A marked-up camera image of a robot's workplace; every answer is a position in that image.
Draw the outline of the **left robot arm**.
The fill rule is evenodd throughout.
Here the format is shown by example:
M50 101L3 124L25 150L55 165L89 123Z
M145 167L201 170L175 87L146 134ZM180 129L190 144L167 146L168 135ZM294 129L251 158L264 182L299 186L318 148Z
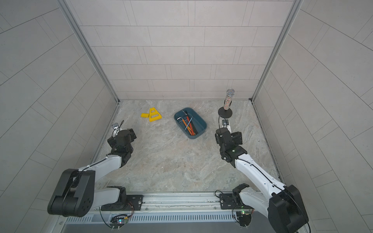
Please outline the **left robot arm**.
M134 151L131 144L135 139L133 129L117 131L108 139L111 152L104 159L79 169L65 170L49 201L47 212L50 215L83 217L96 207L102 207L104 211L134 211L125 187L108 186L98 190L95 183L127 164Z

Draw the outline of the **orange handled hex key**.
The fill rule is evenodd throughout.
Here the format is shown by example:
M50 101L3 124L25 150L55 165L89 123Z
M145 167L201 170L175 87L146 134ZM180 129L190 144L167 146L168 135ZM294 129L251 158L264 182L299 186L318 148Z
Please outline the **orange handled hex key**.
M182 121L183 121L183 123L184 123L186 129L188 130L189 134L190 134L191 136L193 136L193 135L194 135L194 131L193 131L192 128L190 127L188 119L182 119Z

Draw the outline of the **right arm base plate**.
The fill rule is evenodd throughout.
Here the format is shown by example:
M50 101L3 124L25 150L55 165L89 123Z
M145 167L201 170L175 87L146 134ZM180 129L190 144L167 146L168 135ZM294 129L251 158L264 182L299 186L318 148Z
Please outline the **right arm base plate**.
M219 194L219 199L220 199L220 208L222 210L232 210L232 209L235 209L235 210L239 210L239 209L249 210L249 209L254 209L253 207L248 206L248 205L235 203L234 199L233 199L233 195L231 193L227 193L227 194L220 193Z

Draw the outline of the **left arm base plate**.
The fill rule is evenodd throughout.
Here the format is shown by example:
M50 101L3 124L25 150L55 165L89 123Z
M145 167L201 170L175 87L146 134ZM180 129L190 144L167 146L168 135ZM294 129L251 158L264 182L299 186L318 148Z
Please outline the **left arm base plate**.
M119 200L101 207L101 211L140 211L143 203L143 195L128 195L126 200Z

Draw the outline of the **large black hex key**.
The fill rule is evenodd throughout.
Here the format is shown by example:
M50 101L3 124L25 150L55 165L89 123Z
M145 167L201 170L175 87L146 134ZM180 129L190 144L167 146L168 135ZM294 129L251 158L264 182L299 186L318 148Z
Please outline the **large black hex key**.
M195 136L195 135L197 135L198 132L197 132L197 130L196 130L196 128L195 128L193 122L191 122L192 118L189 116L189 114L188 114L187 111L183 111L183 113L185 114L186 119L187 119L187 124L186 124L186 126L187 126L187 128L189 128L189 131L190 131L189 133L190 133L190 135L191 135L191 136Z

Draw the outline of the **red handled hex key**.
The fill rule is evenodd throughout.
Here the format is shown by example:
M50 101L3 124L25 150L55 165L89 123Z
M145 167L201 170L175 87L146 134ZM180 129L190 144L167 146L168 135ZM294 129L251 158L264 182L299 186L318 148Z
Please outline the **red handled hex key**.
M198 134L198 132L197 132L197 130L196 130L196 128L195 128L193 122L191 122L191 120L190 120L190 123L191 123L192 129L193 129L193 131L194 131L194 136L195 136L195 135Z

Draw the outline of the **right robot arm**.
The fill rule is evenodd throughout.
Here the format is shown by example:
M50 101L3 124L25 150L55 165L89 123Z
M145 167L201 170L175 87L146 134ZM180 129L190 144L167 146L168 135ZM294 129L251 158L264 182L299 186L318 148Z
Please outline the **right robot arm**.
M231 133L227 128L219 128L215 133L216 143L220 146L222 160L247 176L259 189L253 190L243 183L232 190L232 194L221 193L222 203L231 203L231 210L240 209L241 213L233 219L242 227L251 222L247 208L258 211L267 217L277 233L296 233L309 224L309 218L300 191L294 186L286 186L260 167L241 147L241 132Z

